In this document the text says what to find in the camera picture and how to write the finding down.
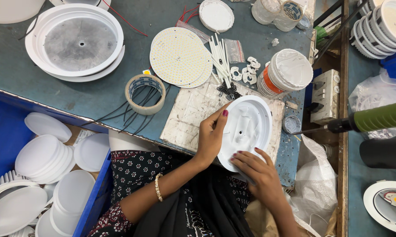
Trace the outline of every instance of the bracelet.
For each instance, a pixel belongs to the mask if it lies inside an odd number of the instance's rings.
[[[157,192],[157,197],[158,197],[158,200],[160,202],[163,201],[163,198],[161,197],[161,194],[160,194],[160,189],[158,188],[158,178],[160,178],[161,176],[163,176],[163,175],[162,174],[157,174],[155,176],[155,191]]]

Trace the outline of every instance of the black floral fabric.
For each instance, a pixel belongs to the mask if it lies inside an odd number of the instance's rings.
[[[113,151],[111,152],[111,168],[113,170],[113,191],[111,193],[110,209],[99,218],[91,230],[89,237],[130,237],[135,231],[135,225],[126,219],[119,206],[119,202],[154,182],[155,176],[163,170],[176,167],[181,159],[176,159],[173,154],[164,152],[144,151]],[[233,189],[233,194],[240,208],[245,212],[249,204],[250,193],[245,182],[232,177],[226,177]],[[186,237],[213,236],[207,225],[202,221],[200,214],[193,207],[193,195],[188,184],[184,186],[187,196],[185,218],[187,225]]]

